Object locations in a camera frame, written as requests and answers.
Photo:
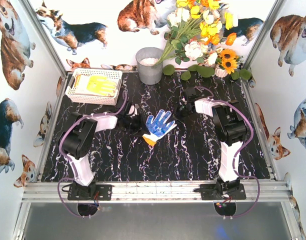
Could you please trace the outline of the white glove orange cuff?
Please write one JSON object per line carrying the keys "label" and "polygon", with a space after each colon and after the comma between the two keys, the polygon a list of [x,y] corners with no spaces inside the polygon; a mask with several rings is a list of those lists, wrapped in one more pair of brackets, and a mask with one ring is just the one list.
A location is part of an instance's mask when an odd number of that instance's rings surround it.
{"label": "white glove orange cuff", "polygon": [[117,83],[101,75],[80,75],[74,87],[74,93],[78,95],[113,97],[117,91]]}
{"label": "white glove orange cuff", "polygon": [[149,134],[143,134],[142,138],[149,146],[154,147],[158,140],[163,138],[177,126],[175,120],[168,122],[171,116],[172,113],[169,110],[165,111],[163,109],[160,109],[156,116],[148,116],[145,126]]}

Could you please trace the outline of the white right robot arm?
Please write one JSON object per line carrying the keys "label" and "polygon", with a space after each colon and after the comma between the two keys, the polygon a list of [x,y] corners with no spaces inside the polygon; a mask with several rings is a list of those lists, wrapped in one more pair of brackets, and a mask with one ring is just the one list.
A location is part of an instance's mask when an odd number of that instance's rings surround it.
{"label": "white right robot arm", "polygon": [[173,111],[174,118],[183,123],[183,119],[201,114],[212,118],[217,139],[221,144],[219,178],[223,183],[233,183],[239,179],[238,160],[240,148],[248,133],[247,118],[241,111],[238,100],[224,102],[205,97],[202,90],[206,87],[189,87],[183,91],[183,98]]}

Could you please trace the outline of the white glove orange cuff top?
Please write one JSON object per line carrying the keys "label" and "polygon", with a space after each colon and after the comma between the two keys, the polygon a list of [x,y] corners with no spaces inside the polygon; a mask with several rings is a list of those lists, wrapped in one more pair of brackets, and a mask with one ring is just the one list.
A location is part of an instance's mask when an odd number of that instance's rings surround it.
{"label": "white glove orange cuff top", "polygon": [[154,147],[158,140],[163,138],[177,126],[175,120],[168,122],[171,116],[172,113],[169,110],[165,111],[163,109],[160,109],[156,116],[148,116],[145,126],[149,134],[143,134],[142,138],[149,146]]}

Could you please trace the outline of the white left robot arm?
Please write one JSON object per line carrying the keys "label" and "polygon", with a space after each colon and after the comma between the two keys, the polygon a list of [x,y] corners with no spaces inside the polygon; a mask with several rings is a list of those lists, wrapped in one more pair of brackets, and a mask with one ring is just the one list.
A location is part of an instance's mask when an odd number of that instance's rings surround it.
{"label": "white left robot arm", "polygon": [[73,170],[73,180],[77,184],[87,187],[94,180],[88,153],[95,133],[113,130],[116,127],[132,136],[142,136],[149,133],[145,119],[139,112],[139,106],[130,102],[123,103],[115,113],[83,115],[73,112],[69,115],[62,134],[58,138],[58,148],[64,158],[68,160]]}

